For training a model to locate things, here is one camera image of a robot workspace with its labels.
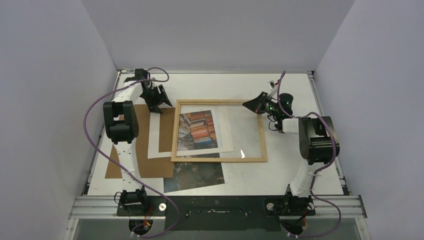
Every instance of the bolt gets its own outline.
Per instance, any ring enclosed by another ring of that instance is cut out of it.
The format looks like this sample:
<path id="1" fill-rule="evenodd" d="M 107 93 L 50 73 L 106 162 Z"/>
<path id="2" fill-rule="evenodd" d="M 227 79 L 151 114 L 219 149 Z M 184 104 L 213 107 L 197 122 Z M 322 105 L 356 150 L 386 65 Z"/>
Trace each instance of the bolt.
<path id="1" fill-rule="evenodd" d="M 165 203 L 161 203 L 159 204 L 159 210 L 161 212 L 165 211 L 167 209 L 167 205 Z"/>
<path id="2" fill-rule="evenodd" d="M 274 203 L 270 202 L 266 205 L 266 209 L 268 209 L 269 211 L 272 211 L 274 209 Z"/>

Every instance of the wooden picture frame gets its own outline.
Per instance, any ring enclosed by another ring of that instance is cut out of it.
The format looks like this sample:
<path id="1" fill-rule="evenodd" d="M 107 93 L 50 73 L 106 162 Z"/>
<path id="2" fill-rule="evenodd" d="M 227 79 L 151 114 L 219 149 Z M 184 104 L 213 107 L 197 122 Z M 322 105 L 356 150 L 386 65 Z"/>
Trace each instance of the wooden picture frame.
<path id="1" fill-rule="evenodd" d="M 171 162 L 188 162 L 188 163 L 264 163 L 268 161 L 267 146 L 265 142 L 264 125 L 262 116 L 257 115 L 258 132 L 260 138 L 261 157 L 177 157 L 177 146 L 179 136 L 179 122 L 181 106 L 183 105 L 212 105 L 212 106 L 237 106 L 248 100 L 238 99 L 180 99 L 176 101 L 175 119 L 172 136 Z"/>

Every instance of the cardboard sheet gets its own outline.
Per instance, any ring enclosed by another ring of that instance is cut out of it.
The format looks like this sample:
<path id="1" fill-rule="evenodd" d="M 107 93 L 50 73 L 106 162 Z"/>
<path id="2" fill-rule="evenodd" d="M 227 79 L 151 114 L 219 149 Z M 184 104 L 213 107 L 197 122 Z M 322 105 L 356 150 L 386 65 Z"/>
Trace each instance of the cardboard sheet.
<path id="1" fill-rule="evenodd" d="M 135 144 L 138 170 L 142 178 L 172 178 L 174 163 L 171 157 L 148 158 L 150 112 L 145 104 L 134 105 L 138 120 L 139 133 Z M 175 108 L 162 108 L 159 127 L 159 151 L 170 152 L 172 148 Z M 118 153 L 114 147 L 110 157 L 119 162 Z M 121 169 L 109 162 L 106 170 L 106 179 L 121 179 Z"/>

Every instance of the tabletop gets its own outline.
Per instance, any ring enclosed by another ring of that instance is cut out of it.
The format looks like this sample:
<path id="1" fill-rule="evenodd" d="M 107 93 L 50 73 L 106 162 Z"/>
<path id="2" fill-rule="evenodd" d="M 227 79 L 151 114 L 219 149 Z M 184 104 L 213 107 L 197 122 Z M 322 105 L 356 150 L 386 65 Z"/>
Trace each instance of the tabletop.
<path id="1" fill-rule="evenodd" d="M 267 82 L 276 81 L 280 74 L 256 73 L 170 73 L 168 82 L 162 83 L 169 100 L 175 105 L 178 99 L 253 99 L 262 91 L 269 92 Z M 124 80 L 134 74 L 121 74 L 118 88 L 123 87 Z M 166 76 L 152 73 L 152 78 L 158 80 Z M 281 93 L 293 95 L 292 110 L 295 116 L 304 116 L 314 111 L 318 112 L 317 103 L 305 73 L 288 73 L 281 82 Z M 138 98 L 135 104 L 145 104 Z M 304 159 L 299 151 L 299 136 L 282 134 L 268 130 L 268 119 L 265 114 L 263 125 L 268 161 L 262 163 L 222 163 L 224 184 L 205 186 L 187 190 L 167 192 L 168 196 L 253 196 L 253 195 L 283 195 L 288 184 L 295 177 L 301 161 Z M 102 138 L 99 147 L 105 153 L 110 153 L 112 142 Z M 102 155 L 95 155 L 95 167 L 89 185 L 89 196 L 113 196 L 122 191 L 122 180 L 105 178 L 108 160 Z M 164 192 L 163 178 L 142 178 L 142 182 L 150 187 Z M 335 165 L 322 171 L 314 185 L 317 195 L 342 195 L 342 186 Z M 150 196 L 157 195 L 147 189 Z"/>

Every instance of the stack of books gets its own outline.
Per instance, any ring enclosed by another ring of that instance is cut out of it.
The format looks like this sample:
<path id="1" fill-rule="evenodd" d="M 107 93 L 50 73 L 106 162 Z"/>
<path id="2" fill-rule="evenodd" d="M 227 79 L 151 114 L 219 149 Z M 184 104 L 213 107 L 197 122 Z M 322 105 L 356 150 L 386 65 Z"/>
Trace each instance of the stack of books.
<path id="1" fill-rule="evenodd" d="M 179 124 L 190 130 L 194 143 L 209 143 L 217 140 L 210 111 L 181 114 Z"/>

